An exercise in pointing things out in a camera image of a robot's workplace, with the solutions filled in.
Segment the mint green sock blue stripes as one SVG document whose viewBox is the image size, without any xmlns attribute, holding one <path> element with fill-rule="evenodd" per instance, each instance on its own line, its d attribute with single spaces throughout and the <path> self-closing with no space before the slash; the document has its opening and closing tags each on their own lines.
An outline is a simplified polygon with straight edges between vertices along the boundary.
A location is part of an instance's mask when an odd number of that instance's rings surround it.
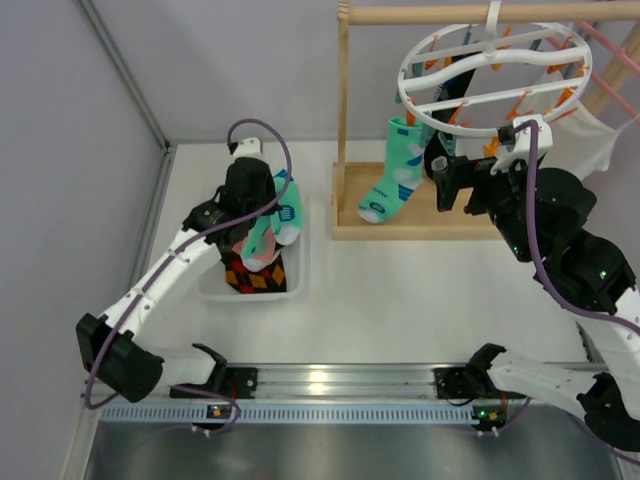
<svg viewBox="0 0 640 480">
<path fill-rule="evenodd" d="M 278 203 L 279 209 L 270 215 L 264 215 L 256 220 L 245 239 L 250 245 L 272 235 L 280 250 L 294 244 L 299 238 L 305 223 L 304 209 L 298 184 L 291 179 L 288 187 Z"/>
</svg>

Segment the white round clip hanger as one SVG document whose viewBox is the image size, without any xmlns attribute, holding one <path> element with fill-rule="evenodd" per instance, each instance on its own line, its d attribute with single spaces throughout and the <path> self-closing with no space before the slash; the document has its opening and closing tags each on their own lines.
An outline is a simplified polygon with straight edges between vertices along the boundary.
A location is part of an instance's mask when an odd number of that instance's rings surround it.
<svg viewBox="0 0 640 480">
<path fill-rule="evenodd" d="M 592 71 L 589 44 L 558 23 L 475 24 L 411 47 L 396 77 L 396 100 L 414 121 L 489 138 L 514 118 L 547 112 Z"/>
</svg>

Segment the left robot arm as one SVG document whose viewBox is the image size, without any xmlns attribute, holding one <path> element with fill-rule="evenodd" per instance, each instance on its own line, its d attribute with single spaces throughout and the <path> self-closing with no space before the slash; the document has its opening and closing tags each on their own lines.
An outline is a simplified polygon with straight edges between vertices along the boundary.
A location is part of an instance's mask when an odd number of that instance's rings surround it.
<svg viewBox="0 0 640 480">
<path fill-rule="evenodd" d="M 160 349 L 146 345 L 144 330 L 166 319 L 199 278 L 244 239 L 259 214 L 275 206 L 268 164 L 258 153 L 237 154 L 213 198 L 195 206 L 160 259 L 119 301 L 76 325 L 89 377 L 130 402 L 154 390 L 212 382 L 222 358 L 203 344 Z"/>
</svg>

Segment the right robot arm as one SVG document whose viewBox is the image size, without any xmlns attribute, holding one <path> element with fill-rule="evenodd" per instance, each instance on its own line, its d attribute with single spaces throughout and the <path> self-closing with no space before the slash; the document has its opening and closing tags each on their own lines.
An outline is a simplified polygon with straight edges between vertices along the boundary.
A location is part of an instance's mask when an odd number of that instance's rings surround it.
<svg viewBox="0 0 640 480">
<path fill-rule="evenodd" d="M 432 162 L 436 205 L 487 215 L 515 258 L 573 314 L 606 365 L 601 373 L 533 361 L 497 344 L 477 350 L 461 372 L 473 398 L 516 393 L 576 418 L 605 443 L 639 450 L 639 285 L 622 251 L 585 230 L 596 196 L 571 173 L 518 159 L 494 173 L 496 159 L 439 157 Z"/>
</svg>

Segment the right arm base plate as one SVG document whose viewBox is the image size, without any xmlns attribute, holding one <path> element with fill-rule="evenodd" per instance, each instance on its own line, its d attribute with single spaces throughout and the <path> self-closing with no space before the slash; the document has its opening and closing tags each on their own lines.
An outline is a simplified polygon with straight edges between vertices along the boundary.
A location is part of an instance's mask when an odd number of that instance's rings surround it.
<svg viewBox="0 0 640 480">
<path fill-rule="evenodd" d="M 433 371 L 437 397 L 470 403 L 473 400 L 500 400 L 502 394 L 485 371 L 469 367 L 441 367 Z"/>
</svg>

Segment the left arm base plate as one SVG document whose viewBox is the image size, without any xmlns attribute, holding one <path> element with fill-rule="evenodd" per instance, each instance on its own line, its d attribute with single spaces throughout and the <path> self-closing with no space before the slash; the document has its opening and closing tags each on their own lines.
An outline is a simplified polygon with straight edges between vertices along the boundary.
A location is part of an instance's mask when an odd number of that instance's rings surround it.
<svg viewBox="0 0 640 480">
<path fill-rule="evenodd" d="M 180 384 L 170 389 L 171 398 L 216 397 L 252 399 L 258 386 L 258 369 L 254 367 L 217 365 L 209 379 L 202 385 Z"/>
</svg>

